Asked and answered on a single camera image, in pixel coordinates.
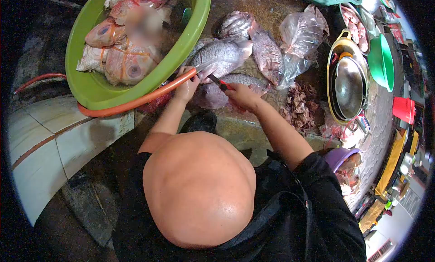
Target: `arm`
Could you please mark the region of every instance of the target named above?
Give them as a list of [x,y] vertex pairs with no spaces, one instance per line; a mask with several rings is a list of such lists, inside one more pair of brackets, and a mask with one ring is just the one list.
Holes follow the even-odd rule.
[[313,149],[308,142],[270,104],[246,85],[230,84],[235,90],[225,94],[241,107],[257,116],[274,151],[294,170]]
[[320,233],[318,242],[322,242],[315,253],[325,261],[365,261],[364,238],[328,164],[271,105],[245,85],[230,85],[235,90],[225,94],[258,117],[272,148],[295,171],[307,192]]
[[[177,76],[180,76],[190,69],[192,69],[192,67],[181,67]],[[199,78],[195,76],[193,81],[187,81],[177,88],[175,96],[169,101],[160,118],[153,128],[151,128],[148,136],[140,146],[138,153],[153,153],[169,137],[177,134],[177,129],[186,104],[192,98],[198,85]]]

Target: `yellow tarp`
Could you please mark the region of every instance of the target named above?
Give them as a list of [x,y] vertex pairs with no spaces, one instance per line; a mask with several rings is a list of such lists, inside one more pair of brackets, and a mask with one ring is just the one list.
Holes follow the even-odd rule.
[[402,153],[403,146],[405,145],[406,132],[400,137],[398,131],[396,131],[396,140],[393,143],[393,148],[391,149],[390,157],[388,158],[387,166],[385,167],[384,173],[382,174],[381,179],[379,180],[378,185],[375,188],[375,194],[380,196],[384,192],[385,188],[390,181],[391,175],[396,168],[397,161],[399,161],[400,154]]
[[359,222],[359,228],[361,232],[364,234],[367,229],[370,229],[373,222],[376,221],[379,214],[384,210],[385,205],[381,203],[379,200],[376,200],[375,203],[368,209],[367,213]]
[[409,154],[411,156],[415,155],[415,153],[416,153],[417,143],[418,143],[418,133],[416,131],[414,131],[414,137],[412,138],[411,150],[409,151]]

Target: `purple bowl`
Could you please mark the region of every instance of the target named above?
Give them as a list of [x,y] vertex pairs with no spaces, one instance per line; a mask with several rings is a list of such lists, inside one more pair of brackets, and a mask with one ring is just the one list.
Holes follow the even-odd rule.
[[324,157],[326,163],[328,163],[329,167],[331,167],[332,172],[336,172],[337,169],[343,164],[343,162],[348,158],[349,156],[353,155],[354,153],[361,153],[359,149],[346,149],[346,148],[335,148],[331,150],[329,153],[327,153]]

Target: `red knife handle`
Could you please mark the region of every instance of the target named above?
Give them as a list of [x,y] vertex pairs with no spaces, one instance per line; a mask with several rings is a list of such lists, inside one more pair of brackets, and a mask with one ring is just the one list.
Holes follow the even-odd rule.
[[228,90],[234,90],[234,88],[232,88],[230,85],[228,85],[227,83],[225,83],[223,80],[220,80],[220,83],[222,85],[224,85]]

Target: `wok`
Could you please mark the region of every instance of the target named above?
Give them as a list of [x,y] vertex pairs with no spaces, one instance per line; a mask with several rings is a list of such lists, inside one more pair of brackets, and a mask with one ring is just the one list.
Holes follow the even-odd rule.
[[[327,82],[327,83],[328,83],[328,89],[330,91],[330,94],[328,95],[328,97],[329,97],[328,100],[329,100],[329,102],[332,105],[331,111],[332,111],[333,116],[345,123],[345,122],[351,121],[353,118],[351,118],[351,119],[345,118],[343,116],[343,114],[341,113],[340,107],[338,106],[338,103],[337,103],[337,100],[336,100],[337,96],[336,96],[336,92],[335,92],[335,89],[334,89],[334,86],[335,86],[335,77],[336,77],[335,76],[336,67],[337,67],[337,65],[335,65],[334,70],[331,70],[331,72],[329,73],[329,82]],[[364,96],[367,96],[367,84],[365,82],[363,83],[363,87],[364,87]],[[355,121],[358,124],[358,126],[362,129],[364,134],[366,134],[367,130],[364,127],[364,125],[362,125],[362,123],[359,121],[359,119],[356,119]]]
[[329,109],[331,111],[331,115],[334,118],[334,120],[340,124],[340,125],[346,125],[348,122],[343,120],[342,118],[338,118],[336,116],[336,112],[333,108],[333,101],[332,101],[332,90],[330,89],[330,84],[333,81],[332,80],[332,69],[334,68],[334,64],[331,63],[332,61],[332,57],[334,53],[343,53],[343,52],[348,52],[352,55],[353,59],[355,59],[361,66],[362,69],[364,70],[365,76],[369,76],[369,69],[368,69],[368,65],[367,62],[364,58],[364,56],[361,53],[361,50],[358,48],[358,45],[355,44],[355,42],[353,42],[351,40],[351,34],[350,31],[348,29],[344,29],[340,36],[338,37],[338,39],[334,42],[334,44],[332,44],[331,50],[329,52],[329,57],[328,57],[328,65],[327,65],[327,74],[326,74],[326,83],[327,83],[327,94],[328,94],[328,105],[329,105]]
[[332,83],[338,108],[343,118],[353,119],[368,107],[362,68],[354,59],[344,57],[337,64],[335,75]]

